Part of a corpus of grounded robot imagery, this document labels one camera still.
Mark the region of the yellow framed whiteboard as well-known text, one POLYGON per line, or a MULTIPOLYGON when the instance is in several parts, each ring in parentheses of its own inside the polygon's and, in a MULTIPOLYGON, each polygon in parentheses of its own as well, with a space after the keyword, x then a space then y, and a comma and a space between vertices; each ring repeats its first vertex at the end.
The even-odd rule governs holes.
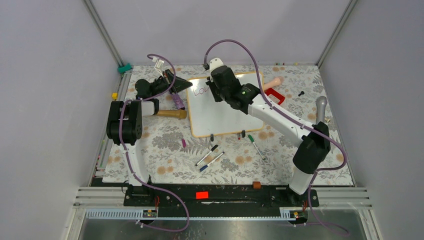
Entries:
POLYGON ((186 89, 191 134, 195 138, 227 135, 263 129, 264 122, 230 107, 225 101, 215 102, 205 76, 188 79, 186 89))

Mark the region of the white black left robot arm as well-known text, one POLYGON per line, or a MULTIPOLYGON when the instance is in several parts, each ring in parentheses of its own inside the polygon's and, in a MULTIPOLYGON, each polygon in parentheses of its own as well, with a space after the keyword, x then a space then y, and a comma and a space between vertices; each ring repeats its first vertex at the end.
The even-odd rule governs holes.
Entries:
POLYGON ((166 69, 153 81, 139 79, 135 83, 135 100, 112 101, 106 124, 106 135, 123 154, 128 170, 128 183, 142 186, 151 178, 142 157, 143 118, 153 116, 186 119, 187 111, 179 93, 192 87, 192 83, 166 69), (159 94, 170 94, 177 109, 161 109, 159 94))

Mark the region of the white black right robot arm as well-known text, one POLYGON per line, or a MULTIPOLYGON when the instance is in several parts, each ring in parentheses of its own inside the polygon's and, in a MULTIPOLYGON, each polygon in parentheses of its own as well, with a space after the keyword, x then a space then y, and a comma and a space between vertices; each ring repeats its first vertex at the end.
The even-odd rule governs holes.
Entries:
POLYGON ((206 84, 216 102, 226 102, 231 108, 250 115, 280 132, 297 147, 293 157, 295 166, 287 191, 287 201, 293 206, 301 205, 307 199, 314 172, 331 150, 329 128, 323 123, 312 124, 297 118, 279 105, 270 106, 270 99, 262 95, 259 87, 241 84, 233 70, 220 65, 209 69, 206 84))

